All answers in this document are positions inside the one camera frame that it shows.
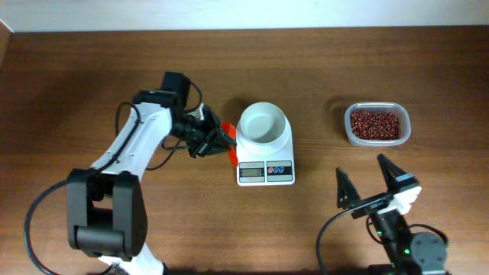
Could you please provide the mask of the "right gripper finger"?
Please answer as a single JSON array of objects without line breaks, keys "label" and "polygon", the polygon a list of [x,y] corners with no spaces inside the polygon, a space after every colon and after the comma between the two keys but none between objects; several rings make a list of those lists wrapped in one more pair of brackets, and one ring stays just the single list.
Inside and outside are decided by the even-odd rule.
[{"label": "right gripper finger", "polygon": [[352,207],[355,203],[361,200],[358,192],[348,178],[348,174],[345,173],[340,167],[335,169],[337,179],[337,207],[346,209]]},{"label": "right gripper finger", "polygon": [[377,156],[377,161],[381,168],[385,183],[387,184],[387,189],[389,191],[394,191],[399,189],[397,181],[395,180],[398,176],[404,175],[406,172],[396,166],[383,154]]}]

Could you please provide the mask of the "orange plastic measuring scoop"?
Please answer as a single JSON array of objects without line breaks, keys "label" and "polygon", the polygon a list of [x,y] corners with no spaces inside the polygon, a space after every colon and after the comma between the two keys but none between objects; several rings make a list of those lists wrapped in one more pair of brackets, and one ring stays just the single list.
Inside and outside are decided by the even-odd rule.
[{"label": "orange plastic measuring scoop", "polygon": [[[222,122],[221,123],[221,128],[222,130],[231,138],[233,138],[234,140],[236,139],[236,127],[230,123],[230,122]],[[238,166],[238,158],[237,158],[237,154],[236,154],[236,149],[235,149],[235,145],[232,145],[228,150],[227,150],[227,155],[228,155],[228,158],[232,164],[232,166],[234,168],[236,168]]]}]

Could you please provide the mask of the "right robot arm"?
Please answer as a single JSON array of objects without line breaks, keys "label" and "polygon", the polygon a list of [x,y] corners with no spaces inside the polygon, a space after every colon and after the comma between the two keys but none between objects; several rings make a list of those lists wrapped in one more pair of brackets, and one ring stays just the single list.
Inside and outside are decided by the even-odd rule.
[{"label": "right robot arm", "polygon": [[352,218],[367,217],[370,233],[382,245],[390,263],[372,264],[369,274],[446,274],[449,240],[440,230],[424,224],[408,224],[404,218],[421,193],[416,177],[400,169],[383,154],[377,156],[387,191],[362,199],[347,173],[335,170],[337,206]]}]

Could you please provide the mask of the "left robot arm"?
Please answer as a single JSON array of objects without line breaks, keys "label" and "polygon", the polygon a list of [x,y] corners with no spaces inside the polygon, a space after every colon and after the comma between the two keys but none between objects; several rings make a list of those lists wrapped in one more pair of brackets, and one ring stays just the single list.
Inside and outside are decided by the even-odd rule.
[{"label": "left robot arm", "polygon": [[224,153],[236,145],[217,115],[203,103],[188,109],[193,82],[167,72],[160,88],[141,90],[128,104],[123,127],[109,149],[87,170],[68,177],[70,247],[125,274],[165,274],[147,246],[147,213],[141,181],[155,150],[172,136],[192,158]]}]

